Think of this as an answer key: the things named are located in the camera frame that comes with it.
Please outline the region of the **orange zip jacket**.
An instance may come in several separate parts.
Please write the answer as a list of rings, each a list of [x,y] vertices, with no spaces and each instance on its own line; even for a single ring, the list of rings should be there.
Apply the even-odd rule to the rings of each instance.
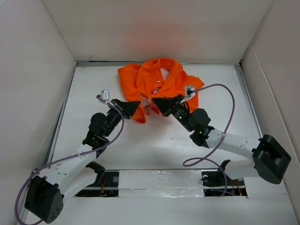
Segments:
[[[188,75],[183,66],[174,59],[151,59],[143,64],[130,63],[118,69],[120,86],[127,101],[140,101],[132,119],[140,124],[147,121],[151,112],[160,114],[153,98],[171,98],[185,95],[185,87],[193,85],[195,89],[204,86],[204,82]]]

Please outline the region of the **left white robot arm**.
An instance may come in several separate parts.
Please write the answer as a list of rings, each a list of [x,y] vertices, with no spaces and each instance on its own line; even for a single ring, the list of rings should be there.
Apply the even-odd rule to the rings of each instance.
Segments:
[[[87,136],[75,154],[54,161],[53,168],[38,170],[30,179],[24,206],[42,222],[50,224],[56,220],[65,201],[84,187],[99,186],[104,182],[105,169],[95,160],[112,143],[107,137],[118,124],[123,125],[125,120],[131,119],[141,103],[117,99],[101,102],[109,107],[109,111],[91,117]]]

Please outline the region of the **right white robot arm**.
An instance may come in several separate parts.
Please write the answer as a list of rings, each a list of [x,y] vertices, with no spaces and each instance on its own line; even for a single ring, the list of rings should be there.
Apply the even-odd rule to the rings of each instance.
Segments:
[[[219,183],[226,185],[233,179],[261,177],[280,184],[291,161],[291,156],[271,135],[253,139],[222,132],[209,125],[206,111],[197,108],[190,112],[182,102],[184,97],[153,98],[154,104],[164,117],[173,115],[189,132],[190,138],[199,147],[228,151],[244,157],[241,161],[225,160],[217,172]]]

